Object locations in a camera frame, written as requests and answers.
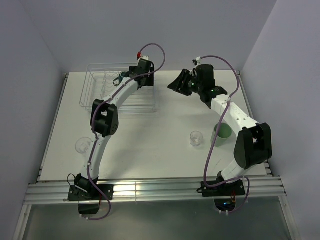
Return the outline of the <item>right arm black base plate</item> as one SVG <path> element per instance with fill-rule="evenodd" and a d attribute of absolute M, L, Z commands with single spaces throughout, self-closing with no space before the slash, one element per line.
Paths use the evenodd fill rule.
<path fill-rule="evenodd" d="M 202 181 L 200 183 L 200 188 L 198 188 L 196 191 L 203 197 L 231 197 L 244 196 L 246 194 L 242 180 L 237 180 L 233 183 L 224 183 L 214 188 L 206 187 Z"/>

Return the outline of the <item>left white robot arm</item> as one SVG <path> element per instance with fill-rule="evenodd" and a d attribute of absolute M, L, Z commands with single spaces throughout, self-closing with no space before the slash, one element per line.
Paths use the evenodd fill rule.
<path fill-rule="evenodd" d="M 86 200 L 95 198 L 98 193 L 97 181 L 104 151 L 119 128 L 119 108 L 139 89 L 154 86 L 154 78 L 154 63 L 147 56 L 140 57 L 136 65 L 118 70 L 112 81 L 115 89 L 108 96 L 93 101 L 90 126 L 94 139 L 89 147 L 88 160 L 74 179 L 75 188 Z"/>

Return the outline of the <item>dark teal mug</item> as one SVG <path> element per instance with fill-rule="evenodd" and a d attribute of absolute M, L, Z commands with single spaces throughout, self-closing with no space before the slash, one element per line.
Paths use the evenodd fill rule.
<path fill-rule="evenodd" d="M 123 79 L 126 78 L 128 75 L 128 72 L 127 71 L 122 71 L 113 81 L 112 81 L 112 84 L 117 87 L 119 86 Z"/>

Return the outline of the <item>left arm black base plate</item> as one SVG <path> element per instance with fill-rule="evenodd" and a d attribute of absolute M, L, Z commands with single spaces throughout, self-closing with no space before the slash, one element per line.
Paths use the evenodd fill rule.
<path fill-rule="evenodd" d="M 98 188 L 107 196 L 109 200 L 113 199 L 114 185 L 112 184 L 98 184 Z M 75 185 L 71 185 L 67 200 L 70 202 L 78 201 L 102 201 L 106 198 L 96 189 L 93 188 L 92 193 L 87 193 Z"/>

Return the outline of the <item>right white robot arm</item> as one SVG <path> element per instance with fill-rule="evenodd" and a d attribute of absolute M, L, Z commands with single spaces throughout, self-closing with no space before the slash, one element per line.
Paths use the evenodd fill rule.
<path fill-rule="evenodd" d="M 237 137 L 233 161 L 219 172 L 217 183 L 209 184 L 205 180 L 206 188 L 216 188 L 220 194 L 227 195 L 234 188 L 233 182 L 272 157 L 271 127 L 249 117 L 223 87 L 216 85 L 212 65 L 198 65 L 191 71 L 183 69 L 168 88 L 187 97 L 198 94 L 209 109 L 220 115 L 218 123 L 225 122 Z"/>

